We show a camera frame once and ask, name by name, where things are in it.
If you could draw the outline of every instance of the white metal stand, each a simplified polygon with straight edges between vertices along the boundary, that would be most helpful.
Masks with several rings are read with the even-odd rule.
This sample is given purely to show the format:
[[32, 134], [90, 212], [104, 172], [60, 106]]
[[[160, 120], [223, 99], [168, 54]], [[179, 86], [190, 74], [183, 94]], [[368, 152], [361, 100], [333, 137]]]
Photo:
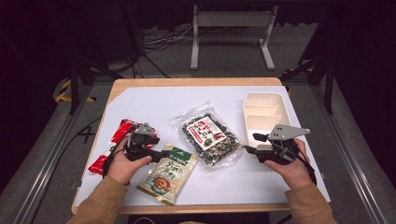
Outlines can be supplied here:
[[199, 11], [198, 6], [194, 6], [191, 69], [198, 69], [199, 26], [265, 26], [266, 34], [264, 39], [259, 40], [260, 48], [268, 70], [274, 70], [275, 66], [268, 50], [268, 41], [274, 26], [276, 12], [277, 7], [273, 7], [271, 11]]

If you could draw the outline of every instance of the white label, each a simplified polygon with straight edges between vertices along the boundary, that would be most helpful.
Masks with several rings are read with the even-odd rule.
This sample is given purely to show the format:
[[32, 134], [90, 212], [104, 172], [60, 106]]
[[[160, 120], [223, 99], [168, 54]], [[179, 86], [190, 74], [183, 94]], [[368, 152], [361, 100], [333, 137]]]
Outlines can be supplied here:
[[195, 121], [187, 127], [187, 131], [203, 150], [207, 150], [227, 138], [209, 117]]

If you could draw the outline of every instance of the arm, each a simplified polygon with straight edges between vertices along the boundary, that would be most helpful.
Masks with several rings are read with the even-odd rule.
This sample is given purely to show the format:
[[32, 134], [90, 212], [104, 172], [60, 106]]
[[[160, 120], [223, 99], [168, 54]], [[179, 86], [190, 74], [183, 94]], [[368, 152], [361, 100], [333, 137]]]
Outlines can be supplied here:
[[[295, 139], [295, 142], [301, 153], [305, 154], [305, 143], [299, 139]], [[265, 161], [265, 165], [279, 173], [290, 187], [285, 194], [295, 223], [336, 223], [332, 209], [312, 182], [301, 161], [295, 160], [284, 166], [274, 161]]]
[[[126, 139], [121, 141], [116, 153], [123, 149]], [[114, 223], [128, 191], [123, 183], [127, 183], [140, 167], [150, 161], [150, 156], [129, 161], [122, 152], [115, 154], [107, 176], [81, 203], [76, 215], [67, 223]]]

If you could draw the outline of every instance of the gold food package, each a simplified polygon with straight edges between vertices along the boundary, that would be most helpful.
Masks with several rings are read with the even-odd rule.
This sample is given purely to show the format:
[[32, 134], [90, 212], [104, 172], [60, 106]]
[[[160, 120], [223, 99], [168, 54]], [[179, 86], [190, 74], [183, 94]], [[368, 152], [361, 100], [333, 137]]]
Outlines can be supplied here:
[[169, 156], [154, 163], [137, 188], [162, 203], [174, 205], [198, 158], [171, 144], [163, 150], [171, 150]]

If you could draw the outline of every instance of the aluminum rail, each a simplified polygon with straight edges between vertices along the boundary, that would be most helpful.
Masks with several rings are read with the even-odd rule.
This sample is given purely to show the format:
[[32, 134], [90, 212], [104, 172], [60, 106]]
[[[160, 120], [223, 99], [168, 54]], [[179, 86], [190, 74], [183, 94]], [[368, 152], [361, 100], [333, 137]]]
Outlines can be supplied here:
[[323, 93], [320, 91], [319, 86], [311, 86], [311, 90], [316, 100], [318, 101], [318, 104], [320, 105], [321, 112], [324, 114], [327, 124], [332, 129], [332, 133], [335, 136], [335, 140], [338, 146], [338, 152], [340, 153], [341, 158], [343, 159], [344, 164], [349, 171], [352, 181], [355, 184], [359, 195], [361, 196], [361, 200], [366, 207], [370, 219], [373, 223], [389, 224], [387, 218], [384, 216], [380, 207], [378, 206], [378, 203], [375, 200], [372, 188], [370, 187], [370, 184], [367, 181], [363, 170], [361, 169], [358, 161], [349, 149], [346, 140], [344, 139], [342, 132], [337, 124], [337, 121], [335, 120], [333, 115], [330, 115], [327, 112], [327, 109], [323, 104], [324, 96]]
[[[92, 86], [83, 86], [81, 88], [79, 101], [84, 102], [81, 99], [87, 99], [91, 90]], [[70, 115], [66, 119], [64, 126], [62, 127], [61, 132], [58, 135], [58, 138], [56, 139], [56, 142], [43, 165], [43, 168], [38, 173], [35, 183], [33, 184], [20, 209], [20, 212], [17, 214], [13, 222], [14, 224], [32, 223], [34, 221], [35, 214], [38, 211], [41, 201], [45, 196], [46, 189], [50, 183], [50, 178], [56, 169], [57, 160], [59, 160], [62, 156], [62, 152], [66, 144], [65, 141], [67, 140], [67, 137], [69, 136], [73, 124], [76, 122], [78, 114], [80, 113], [83, 105], [84, 104], [79, 104], [73, 115]]]

